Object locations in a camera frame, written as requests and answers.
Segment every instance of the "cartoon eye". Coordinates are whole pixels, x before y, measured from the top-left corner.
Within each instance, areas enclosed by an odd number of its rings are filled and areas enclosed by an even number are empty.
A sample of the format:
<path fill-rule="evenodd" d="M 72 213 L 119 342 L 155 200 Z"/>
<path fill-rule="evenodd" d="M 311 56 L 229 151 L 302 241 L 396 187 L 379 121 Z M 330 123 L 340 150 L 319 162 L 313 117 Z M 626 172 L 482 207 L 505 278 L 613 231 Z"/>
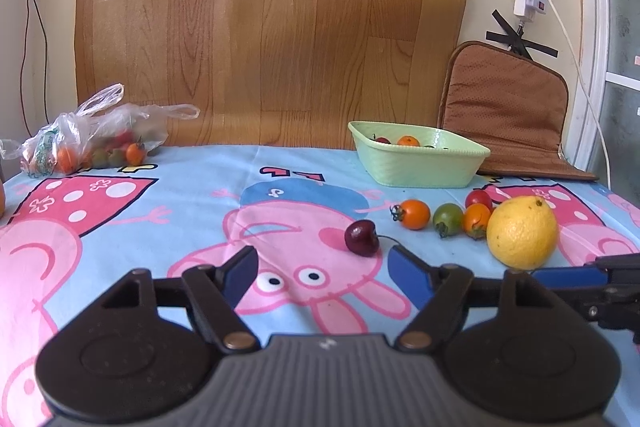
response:
<path fill-rule="evenodd" d="M 298 280 L 306 286 L 321 286 L 326 281 L 326 275 L 318 268 L 303 268 L 298 272 Z"/>
<path fill-rule="evenodd" d="M 284 288 L 284 280 L 274 272 L 261 272 L 255 279 L 258 289 L 264 293 L 274 293 Z"/>

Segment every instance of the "orange cherry tomato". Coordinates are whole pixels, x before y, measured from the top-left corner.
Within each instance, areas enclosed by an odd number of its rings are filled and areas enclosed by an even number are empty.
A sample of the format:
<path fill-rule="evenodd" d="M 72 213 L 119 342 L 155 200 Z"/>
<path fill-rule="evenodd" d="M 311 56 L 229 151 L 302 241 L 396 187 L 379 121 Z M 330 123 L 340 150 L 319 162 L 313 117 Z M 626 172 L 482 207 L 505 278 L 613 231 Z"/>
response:
<path fill-rule="evenodd" d="M 78 154 L 71 147 L 60 147 L 56 154 L 56 171 L 73 174 L 78 170 Z"/>
<path fill-rule="evenodd" d="M 431 210 L 420 200 L 406 200 L 391 207 L 394 221 L 409 230 L 421 230 L 429 224 Z"/>
<path fill-rule="evenodd" d="M 401 139 L 398 140 L 398 145 L 408 145 L 409 147 L 420 147 L 420 142 L 418 139 L 413 136 L 402 136 Z"/>
<path fill-rule="evenodd" d="M 491 211 L 482 203 L 470 204 L 462 218 L 462 228 L 466 235 L 473 239 L 484 239 L 486 237 L 486 226 L 489 224 Z"/>
<path fill-rule="evenodd" d="M 127 147 L 125 156 L 131 167 L 140 167 L 146 158 L 145 146 L 142 143 L 132 143 Z"/>

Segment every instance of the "cherry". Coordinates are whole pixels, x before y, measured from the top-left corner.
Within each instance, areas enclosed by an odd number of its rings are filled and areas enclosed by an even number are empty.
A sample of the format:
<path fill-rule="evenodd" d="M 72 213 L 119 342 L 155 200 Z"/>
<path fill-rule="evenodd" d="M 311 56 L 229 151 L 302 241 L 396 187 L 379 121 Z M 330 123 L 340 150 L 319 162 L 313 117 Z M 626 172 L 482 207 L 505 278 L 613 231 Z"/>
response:
<path fill-rule="evenodd" d="M 389 140 L 387 138 L 385 138 L 384 136 L 378 136 L 376 137 L 376 135 L 373 135 L 373 141 L 375 142 L 380 142 L 380 143 L 391 143 L 389 142 Z"/>
<path fill-rule="evenodd" d="M 354 221 L 344 231 L 344 242 L 354 254 L 373 257 L 380 249 L 376 224 L 369 219 Z"/>

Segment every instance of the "green cherry tomato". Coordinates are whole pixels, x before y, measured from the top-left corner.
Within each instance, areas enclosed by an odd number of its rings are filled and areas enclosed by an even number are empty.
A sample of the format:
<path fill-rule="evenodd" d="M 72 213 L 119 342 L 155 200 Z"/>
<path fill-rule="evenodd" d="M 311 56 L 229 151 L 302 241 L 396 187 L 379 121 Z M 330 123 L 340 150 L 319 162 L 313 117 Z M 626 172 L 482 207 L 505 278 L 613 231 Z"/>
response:
<path fill-rule="evenodd" d="M 462 231 L 462 208 L 455 203 L 441 204 L 433 213 L 433 226 L 440 237 L 451 237 Z"/>

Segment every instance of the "peppa pig print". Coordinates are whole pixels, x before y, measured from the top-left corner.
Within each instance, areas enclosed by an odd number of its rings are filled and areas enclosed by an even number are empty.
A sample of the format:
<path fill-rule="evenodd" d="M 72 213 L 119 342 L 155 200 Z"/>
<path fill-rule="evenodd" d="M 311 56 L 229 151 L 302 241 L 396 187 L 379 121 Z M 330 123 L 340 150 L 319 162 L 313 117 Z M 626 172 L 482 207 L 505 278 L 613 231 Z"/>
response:
<path fill-rule="evenodd" d="M 246 204 L 224 217 L 226 241 L 189 254 L 169 269 L 169 277 L 198 264 L 220 266 L 251 245 L 258 251 L 260 265 L 257 279 L 236 307 L 241 315 L 293 303 L 308 306 L 324 333 L 365 333 L 365 321 L 343 298 L 350 294 L 386 317 L 409 316 L 409 301 L 375 280 L 382 252 L 360 257 L 345 245 L 344 230 L 354 218 L 360 219 L 358 213 L 367 204 L 362 195 L 308 180 L 256 185 L 240 198 Z M 316 201 L 338 206 L 344 213 Z"/>
<path fill-rule="evenodd" d="M 558 248 L 573 266 L 582 266 L 601 255 L 621 255 L 638 251 L 631 239 L 606 227 L 587 204 L 560 184 L 510 187 L 487 185 L 484 190 L 496 203 L 516 196 L 544 198 L 558 220 Z"/>
<path fill-rule="evenodd" d="M 46 179 L 0 227 L 0 427 L 49 416 L 33 364 L 58 331 L 45 304 L 76 270 L 81 237 L 109 222 L 156 180 L 110 176 Z"/>

